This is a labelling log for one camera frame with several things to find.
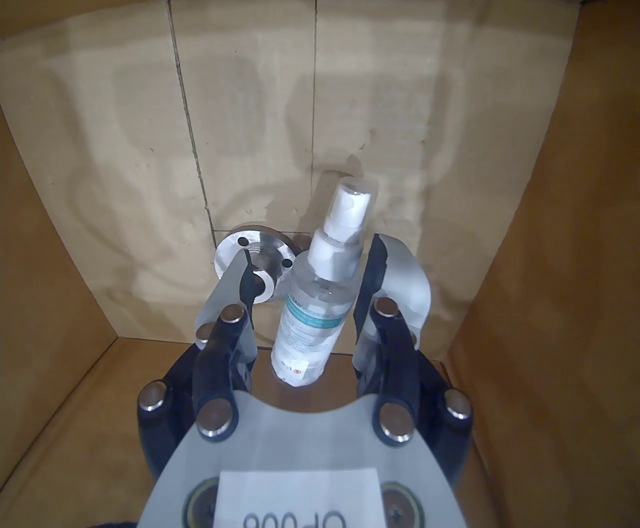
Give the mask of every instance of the metal flange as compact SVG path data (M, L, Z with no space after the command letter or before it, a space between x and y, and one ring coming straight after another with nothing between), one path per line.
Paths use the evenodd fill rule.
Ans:
M218 243L214 266L218 278L236 253L248 250L258 288L254 303L284 299L289 275L300 249L285 234L264 225L243 225L231 230Z

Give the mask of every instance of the bottle label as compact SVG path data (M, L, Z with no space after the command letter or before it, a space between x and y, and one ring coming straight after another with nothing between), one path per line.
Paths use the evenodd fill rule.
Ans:
M287 295L285 306L293 317L311 328L335 328L340 326L342 322L342 317L323 316L303 310L300 304L291 298L291 295Z
M307 385L322 374L351 305L332 308L333 313L320 314L287 297L271 363L278 377L288 384Z

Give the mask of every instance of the blue label stripe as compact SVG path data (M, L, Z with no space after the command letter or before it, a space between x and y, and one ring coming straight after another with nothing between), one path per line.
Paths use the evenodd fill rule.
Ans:
M338 317L337 319L321 319L320 317L310 316L298 308L288 295L286 305L287 310L291 312L292 316L301 323L311 326L312 328L335 328L336 326L340 326L340 323L342 322L341 317Z

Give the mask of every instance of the white spray nozzle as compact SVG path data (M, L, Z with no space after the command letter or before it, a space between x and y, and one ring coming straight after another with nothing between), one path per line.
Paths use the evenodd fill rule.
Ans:
M358 244L377 190L373 181L354 176L342 178L324 219L326 235L341 244Z

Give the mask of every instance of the spray bottle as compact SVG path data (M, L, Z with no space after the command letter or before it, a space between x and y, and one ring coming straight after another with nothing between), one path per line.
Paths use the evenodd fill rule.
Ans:
M369 180L342 178L322 229L293 264L271 364L276 375L294 387L322 375L358 295L358 261L376 191Z

